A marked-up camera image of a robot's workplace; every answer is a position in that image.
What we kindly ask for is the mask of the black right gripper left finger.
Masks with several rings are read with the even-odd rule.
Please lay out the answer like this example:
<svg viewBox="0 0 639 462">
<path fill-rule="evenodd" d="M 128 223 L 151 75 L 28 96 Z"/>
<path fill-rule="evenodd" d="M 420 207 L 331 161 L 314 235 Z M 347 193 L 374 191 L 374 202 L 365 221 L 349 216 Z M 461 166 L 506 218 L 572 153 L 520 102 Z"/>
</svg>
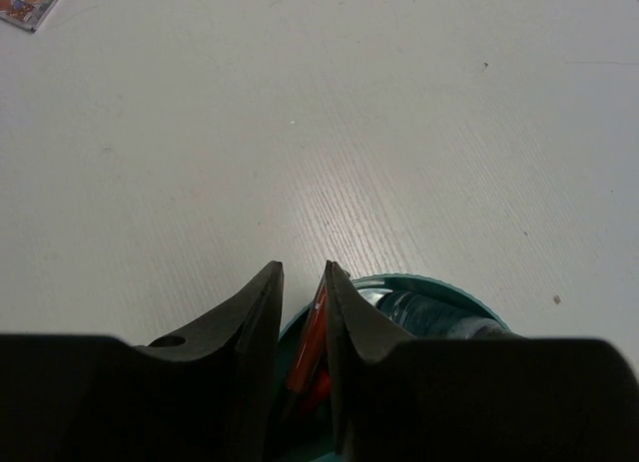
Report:
<svg viewBox="0 0 639 462">
<path fill-rule="evenodd" d="M 284 269 L 147 345 L 96 335 L 1 338 L 5 461 L 259 461 Z"/>
</svg>

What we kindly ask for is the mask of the square eyeshadow palette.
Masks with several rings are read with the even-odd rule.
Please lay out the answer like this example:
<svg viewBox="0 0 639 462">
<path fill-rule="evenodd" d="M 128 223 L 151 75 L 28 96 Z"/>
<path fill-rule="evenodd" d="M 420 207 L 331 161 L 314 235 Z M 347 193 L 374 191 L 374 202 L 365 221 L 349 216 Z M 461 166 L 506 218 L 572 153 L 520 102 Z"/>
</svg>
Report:
<svg viewBox="0 0 639 462">
<path fill-rule="evenodd" d="M 1 0 L 1 19 L 35 33 L 59 0 Z"/>
</svg>

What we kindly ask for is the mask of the red lip gloss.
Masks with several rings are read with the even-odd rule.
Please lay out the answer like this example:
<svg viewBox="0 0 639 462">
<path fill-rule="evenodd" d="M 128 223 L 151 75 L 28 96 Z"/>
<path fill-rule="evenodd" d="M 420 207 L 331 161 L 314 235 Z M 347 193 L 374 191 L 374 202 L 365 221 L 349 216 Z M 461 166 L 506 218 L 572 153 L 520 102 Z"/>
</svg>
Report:
<svg viewBox="0 0 639 462">
<path fill-rule="evenodd" d="M 286 388 L 300 394 L 308 387 L 326 340 L 326 281 L 323 276 L 310 305 L 304 329 L 298 343 L 293 362 L 286 377 Z"/>
<path fill-rule="evenodd" d="M 301 415 L 313 414 L 330 395 L 330 379 L 325 368 L 317 373 L 301 406 Z"/>
</svg>

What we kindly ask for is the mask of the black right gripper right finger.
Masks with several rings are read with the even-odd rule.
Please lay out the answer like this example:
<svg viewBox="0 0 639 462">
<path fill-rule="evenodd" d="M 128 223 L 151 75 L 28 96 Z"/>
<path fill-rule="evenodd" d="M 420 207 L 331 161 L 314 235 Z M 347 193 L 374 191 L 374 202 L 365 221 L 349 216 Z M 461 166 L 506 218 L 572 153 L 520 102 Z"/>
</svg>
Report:
<svg viewBox="0 0 639 462">
<path fill-rule="evenodd" d="M 325 267 L 336 453 L 347 461 L 634 461 L 638 382 L 600 339 L 417 338 Z"/>
</svg>

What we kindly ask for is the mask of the small clear jar black lid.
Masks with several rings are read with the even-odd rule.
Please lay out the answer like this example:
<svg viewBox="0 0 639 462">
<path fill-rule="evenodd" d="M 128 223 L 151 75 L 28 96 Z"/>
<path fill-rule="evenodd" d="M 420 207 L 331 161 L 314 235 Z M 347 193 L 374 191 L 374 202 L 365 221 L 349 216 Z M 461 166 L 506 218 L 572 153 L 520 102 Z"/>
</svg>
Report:
<svg viewBox="0 0 639 462">
<path fill-rule="evenodd" d="M 521 339 L 493 318 L 412 291 L 369 288 L 362 289 L 359 294 L 393 323 L 416 337 Z"/>
</svg>

